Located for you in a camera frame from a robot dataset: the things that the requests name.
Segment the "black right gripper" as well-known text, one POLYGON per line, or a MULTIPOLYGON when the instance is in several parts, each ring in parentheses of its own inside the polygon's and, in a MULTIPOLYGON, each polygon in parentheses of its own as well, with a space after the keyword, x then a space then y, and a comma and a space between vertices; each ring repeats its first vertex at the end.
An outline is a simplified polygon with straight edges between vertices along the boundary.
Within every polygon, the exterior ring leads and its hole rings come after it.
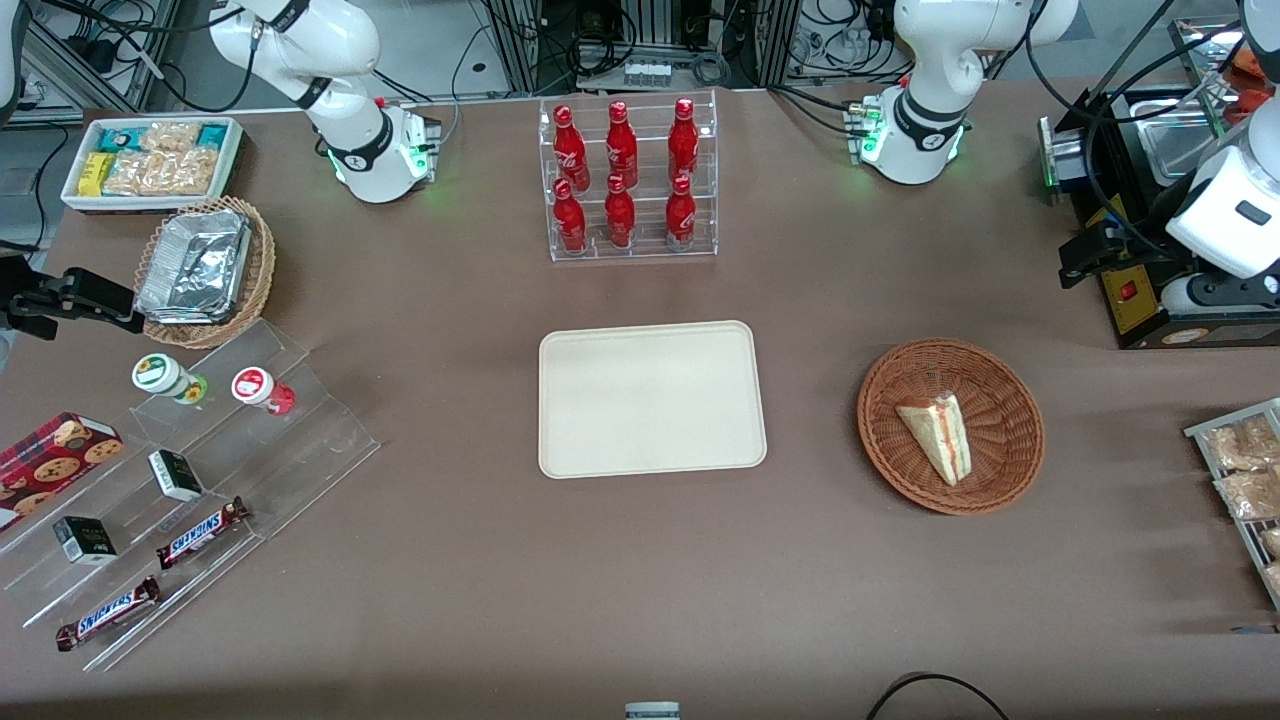
POLYGON ((52 341, 58 320, 50 314, 60 307, 70 319, 104 322, 132 334, 145 329, 134 292, 123 284, 84 268, 69 268, 60 279, 33 270, 23 255, 1 256, 1 310, 9 329, 52 341))

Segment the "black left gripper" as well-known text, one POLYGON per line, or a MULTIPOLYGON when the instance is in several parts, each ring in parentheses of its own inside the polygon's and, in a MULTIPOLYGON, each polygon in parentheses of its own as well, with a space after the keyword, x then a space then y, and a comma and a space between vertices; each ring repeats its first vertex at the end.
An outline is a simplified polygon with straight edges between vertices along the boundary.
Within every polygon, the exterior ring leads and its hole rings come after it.
POLYGON ((1071 290, 1091 277, 1111 278, 1143 268, 1152 286, 1166 286, 1196 273, 1196 258, 1165 229, 1165 222, 1137 224, 1138 240, 1117 222, 1102 222, 1103 232, 1082 232, 1060 246, 1060 287, 1071 290))

